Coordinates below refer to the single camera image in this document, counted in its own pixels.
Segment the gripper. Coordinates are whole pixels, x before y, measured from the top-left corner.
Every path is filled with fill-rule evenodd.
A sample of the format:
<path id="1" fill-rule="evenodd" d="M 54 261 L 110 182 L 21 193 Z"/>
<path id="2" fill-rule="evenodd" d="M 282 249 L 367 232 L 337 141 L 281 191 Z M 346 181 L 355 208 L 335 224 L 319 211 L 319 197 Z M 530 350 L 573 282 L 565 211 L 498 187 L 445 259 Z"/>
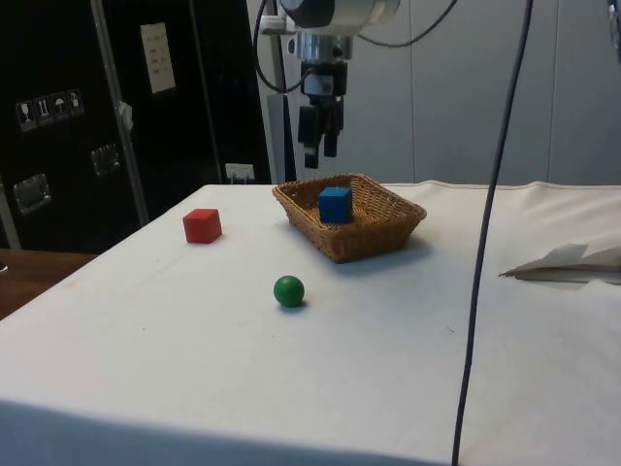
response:
<path id="1" fill-rule="evenodd" d="M 301 92 L 307 96 L 337 97 L 326 104 L 324 155 L 336 157 L 338 153 L 338 139 L 343 130 L 342 96 L 347 92 L 346 61 L 316 62 L 303 61 L 301 72 L 305 75 L 301 85 Z M 305 167 L 317 168 L 319 164 L 319 146 L 322 139 L 321 111 L 316 102 L 311 99 L 307 105 L 299 109 L 298 143 L 304 150 Z"/>

